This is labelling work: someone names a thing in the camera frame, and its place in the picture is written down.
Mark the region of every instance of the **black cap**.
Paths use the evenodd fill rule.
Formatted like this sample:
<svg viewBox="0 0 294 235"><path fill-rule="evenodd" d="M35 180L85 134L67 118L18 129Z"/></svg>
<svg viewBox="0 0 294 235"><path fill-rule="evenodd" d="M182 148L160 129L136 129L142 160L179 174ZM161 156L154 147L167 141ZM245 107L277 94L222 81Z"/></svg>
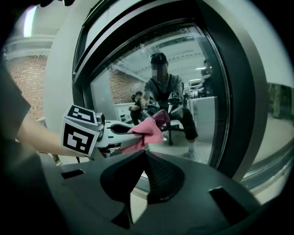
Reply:
<svg viewBox="0 0 294 235"><path fill-rule="evenodd" d="M151 64L166 64L167 59L164 53L154 53L150 56Z"/></svg>

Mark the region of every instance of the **towel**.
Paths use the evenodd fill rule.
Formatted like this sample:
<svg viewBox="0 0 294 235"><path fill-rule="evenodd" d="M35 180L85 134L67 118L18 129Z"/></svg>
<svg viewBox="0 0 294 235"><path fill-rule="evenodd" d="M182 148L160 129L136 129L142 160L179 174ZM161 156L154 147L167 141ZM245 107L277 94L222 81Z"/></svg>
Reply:
<svg viewBox="0 0 294 235"><path fill-rule="evenodd" d="M137 126L130 129L128 133L130 132L144 135L139 143L121 149L122 152L140 150L143 149L145 144L161 143L164 139L160 129L156 126L155 120L153 120L151 117L147 117L143 122L139 123Z"/></svg>
<svg viewBox="0 0 294 235"><path fill-rule="evenodd" d="M170 126L170 117L164 109L159 110L152 117L155 120L156 126L158 128L161 128L164 124Z"/></svg>

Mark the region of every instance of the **fluorescent light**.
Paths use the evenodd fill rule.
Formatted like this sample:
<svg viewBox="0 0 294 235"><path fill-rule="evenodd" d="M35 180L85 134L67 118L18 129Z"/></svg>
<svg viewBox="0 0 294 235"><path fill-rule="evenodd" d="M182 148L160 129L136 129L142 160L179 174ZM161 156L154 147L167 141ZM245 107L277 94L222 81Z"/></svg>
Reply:
<svg viewBox="0 0 294 235"><path fill-rule="evenodd" d="M33 20L34 20L36 8L37 6L33 6L31 9L27 10L26 12L26 16L25 16L24 24L23 24L23 36L25 38L32 36Z"/></svg>
<svg viewBox="0 0 294 235"><path fill-rule="evenodd" d="M192 79L192 80L190 80L190 82L191 81L198 81L198 80L202 80L201 78L198 78L198 79Z"/></svg>
<svg viewBox="0 0 294 235"><path fill-rule="evenodd" d="M196 68L195 70L201 70L201 69L205 69L206 67L200 67L200 68Z"/></svg>

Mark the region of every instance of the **gray t-shirt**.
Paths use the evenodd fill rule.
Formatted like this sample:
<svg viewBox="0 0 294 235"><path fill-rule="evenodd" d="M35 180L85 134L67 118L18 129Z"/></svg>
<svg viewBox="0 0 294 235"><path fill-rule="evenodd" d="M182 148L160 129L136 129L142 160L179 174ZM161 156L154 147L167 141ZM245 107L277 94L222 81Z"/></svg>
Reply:
<svg viewBox="0 0 294 235"><path fill-rule="evenodd" d="M0 137L15 140L30 109L18 86L0 61Z"/></svg>
<svg viewBox="0 0 294 235"><path fill-rule="evenodd" d="M179 91L180 96L183 96L183 92L182 92L182 79L179 77L179 75L173 75L170 74L169 75L170 80L170 86L169 86L169 80L164 81L163 83L155 80L155 82L157 83L159 89L161 90L162 93L166 93L166 92L174 92L174 91ZM145 99L149 98L150 93L152 93L152 97L155 101L158 101L158 91L157 88L154 84L154 82L149 79L148 81L145 82L144 85L144 94L143 97Z"/></svg>

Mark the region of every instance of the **brick wall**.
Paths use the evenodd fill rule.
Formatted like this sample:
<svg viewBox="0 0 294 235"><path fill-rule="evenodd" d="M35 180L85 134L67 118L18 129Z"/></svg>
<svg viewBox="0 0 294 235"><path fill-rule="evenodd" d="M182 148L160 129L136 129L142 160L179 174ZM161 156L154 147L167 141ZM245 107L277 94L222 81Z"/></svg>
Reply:
<svg viewBox="0 0 294 235"><path fill-rule="evenodd" d="M136 91L140 90L143 92L143 81L121 71L113 70L109 75L109 79L113 102L115 104L131 103L131 96L135 94Z"/></svg>
<svg viewBox="0 0 294 235"><path fill-rule="evenodd" d="M30 103L34 118L44 117L42 90L46 56L24 56L6 61L7 69Z"/></svg>

